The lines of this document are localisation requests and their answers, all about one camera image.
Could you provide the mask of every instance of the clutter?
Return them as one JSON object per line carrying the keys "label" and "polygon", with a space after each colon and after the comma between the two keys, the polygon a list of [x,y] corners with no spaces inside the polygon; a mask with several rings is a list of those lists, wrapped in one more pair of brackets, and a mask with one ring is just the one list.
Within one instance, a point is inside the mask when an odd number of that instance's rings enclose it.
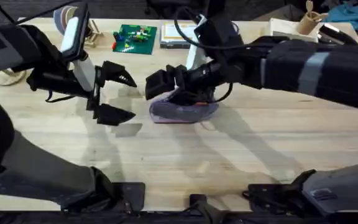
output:
{"label": "clutter", "polygon": [[306,1],[306,9],[308,12],[303,16],[296,27],[296,30],[303,35],[309,35],[319,22],[328,16],[327,13],[320,14],[318,12],[313,12],[313,1],[311,0]]}
{"label": "clutter", "polygon": [[358,31],[358,6],[345,3],[330,10],[329,16],[323,22],[350,22]]}
{"label": "clutter", "polygon": [[286,21],[282,19],[270,19],[268,27],[265,29],[263,35],[270,36],[286,36],[291,39],[299,39],[308,42],[318,41],[317,34],[318,28],[315,27],[308,35],[300,34],[296,28],[298,26],[297,22]]}
{"label": "clutter", "polygon": [[116,40],[114,52],[152,54],[156,27],[122,25],[119,32],[113,32]]}
{"label": "clutter", "polygon": [[[65,6],[53,12],[53,20],[55,21],[56,28],[62,35],[65,34],[68,21],[74,16],[77,9],[75,6]],[[98,26],[92,19],[89,20],[88,30],[89,32],[86,35],[84,45],[95,48],[97,38],[101,37],[103,33],[99,31]]]}

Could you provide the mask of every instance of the paper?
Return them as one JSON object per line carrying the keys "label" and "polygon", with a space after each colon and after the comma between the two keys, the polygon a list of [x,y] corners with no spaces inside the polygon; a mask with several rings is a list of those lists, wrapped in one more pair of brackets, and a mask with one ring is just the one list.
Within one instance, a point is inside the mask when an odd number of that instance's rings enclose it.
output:
{"label": "paper", "polygon": [[[193,38],[194,29],[197,27],[192,22],[179,22],[180,30],[190,39]],[[183,38],[177,32],[173,22],[165,22],[163,26],[163,32],[161,35],[161,41],[183,41]]]}

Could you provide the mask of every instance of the folded fabric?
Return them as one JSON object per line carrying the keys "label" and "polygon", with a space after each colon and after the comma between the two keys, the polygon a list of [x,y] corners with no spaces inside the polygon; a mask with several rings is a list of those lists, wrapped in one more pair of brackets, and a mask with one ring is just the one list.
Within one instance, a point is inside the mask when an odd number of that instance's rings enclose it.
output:
{"label": "folded fabric", "polygon": [[329,11],[329,16],[323,22],[350,22],[358,30],[358,6],[345,3]]}

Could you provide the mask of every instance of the cable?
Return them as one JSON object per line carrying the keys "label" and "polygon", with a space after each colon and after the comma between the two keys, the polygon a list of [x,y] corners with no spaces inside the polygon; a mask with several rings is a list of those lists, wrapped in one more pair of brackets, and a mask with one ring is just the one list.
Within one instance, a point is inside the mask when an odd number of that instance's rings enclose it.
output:
{"label": "cable", "polygon": [[181,13],[182,11],[184,11],[186,9],[186,13],[190,16],[190,12],[191,12],[191,8],[186,7],[186,6],[182,6],[180,8],[177,9],[177,11],[175,12],[174,15],[174,25],[175,28],[177,30],[177,32],[180,34],[180,36],[187,41],[190,44],[193,44],[196,47],[202,48],[202,49],[211,49],[211,50],[234,50],[234,49],[243,49],[243,48],[252,48],[252,47],[267,47],[267,48],[271,48],[274,45],[273,44],[244,44],[244,45],[238,45],[238,46],[231,46],[231,47],[216,47],[216,46],[207,46],[207,45],[203,45],[201,43],[197,43],[193,40],[191,40],[189,37],[186,36],[186,34],[184,34],[178,24],[178,18],[179,18],[179,13]]}
{"label": "cable", "polygon": [[68,1],[68,2],[63,3],[63,4],[59,5],[59,6],[56,6],[56,7],[52,8],[52,9],[46,10],[46,11],[44,11],[44,12],[40,12],[40,13],[34,15],[34,16],[30,16],[30,17],[27,17],[27,18],[22,19],[22,20],[20,20],[20,21],[13,22],[13,24],[15,24],[15,25],[22,24],[22,23],[24,23],[24,22],[30,21],[30,20],[35,19],[35,18],[37,18],[37,17],[40,17],[40,16],[43,16],[43,15],[48,14],[48,13],[50,13],[50,12],[53,12],[54,10],[60,9],[60,8],[63,7],[63,6],[67,6],[67,5],[71,4],[71,3],[76,3],[76,2],[81,2],[81,0],[71,0],[71,1]]}
{"label": "cable", "polygon": [[1,5],[0,5],[0,13],[2,13],[6,17],[6,19],[9,20],[9,22],[11,23],[15,22],[15,20],[2,8]]}
{"label": "cable", "polygon": [[236,24],[236,23],[234,23],[234,22],[231,22],[233,25],[234,25],[234,27],[236,28],[236,33],[237,34],[240,34],[240,28],[239,28],[239,26]]}
{"label": "cable", "polygon": [[212,102],[208,102],[208,103],[219,103],[219,102],[225,100],[227,97],[229,97],[229,95],[231,94],[232,91],[233,91],[233,83],[229,83],[229,89],[222,97],[220,97],[220,99],[212,101]]}

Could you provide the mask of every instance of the black cable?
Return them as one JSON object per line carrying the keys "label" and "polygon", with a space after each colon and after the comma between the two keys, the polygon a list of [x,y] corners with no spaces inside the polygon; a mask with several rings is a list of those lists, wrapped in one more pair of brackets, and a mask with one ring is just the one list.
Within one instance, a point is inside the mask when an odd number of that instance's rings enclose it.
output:
{"label": "black cable", "polygon": [[190,44],[193,44],[196,47],[199,47],[202,49],[211,49],[211,50],[234,50],[234,49],[243,49],[243,48],[252,48],[252,47],[271,48],[274,46],[273,44],[244,44],[244,45],[231,46],[231,47],[216,47],[216,46],[207,46],[207,45],[203,45],[201,43],[197,43],[195,41],[192,41],[189,37],[187,37],[186,34],[184,34],[179,27],[178,18],[179,18],[179,13],[181,13],[182,11],[186,11],[186,13],[190,16],[192,9],[190,7],[186,7],[186,6],[182,6],[177,9],[177,11],[175,12],[175,15],[174,15],[174,20],[173,20],[175,28],[176,28],[177,32],[180,34],[180,36],[185,41],[187,41]]}
{"label": "black cable", "polygon": [[2,13],[6,17],[6,19],[9,20],[9,22],[11,23],[15,22],[15,20],[2,8],[1,5],[0,5],[0,13]]}
{"label": "black cable", "polygon": [[43,15],[48,14],[48,13],[50,13],[50,12],[53,12],[54,10],[60,9],[60,8],[63,7],[63,6],[67,6],[67,5],[71,4],[71,3],[76,3],[76,2],[81,2],[81,0],[71,0],[71,1],[68,1],[68,2],[63,3],[63,4],[59,5],[59,6],[56,6],[56,7],[52,8],[52,9],[46,10],[46,11],[44,11],[44,12],[40,12],[40,13],[34,15],[34,16],[30,16],[30,17],[27,17],[27,18],[22,19],[22,20],[20,20],[20,21],[13,22],[13,24],[15,24],[15,25],[22,24],[23,22],[30,21],[30,20],[35,19],[35,18],[37,18],[37,17],[40,17],[40,16],[43,16]]}
{"label": "black cable", "polygon": [[214,100],[214,101],[208,102],[208,103],[219,103],[219,102],[225,100],[227,97],[229,97],[229,95],[231,94],[232,91],[233,91],[233,83],[229,83],[229,89],[222,97],[220,97],[220,99]]}
{"label": "black cable", "polygon": [[64,97],[61,97],[61,98],[50,100],[50,99],[52,99],[52,95],[53,95],[52,90],[49,90],[49,95],[48,95],[48,98],[45,100],[45,102],[47,102],[47,103],[57,103],[57,102],[60,102],[60,101],[70,100],[70,99],[75,97],[75,96],[64,96]]}

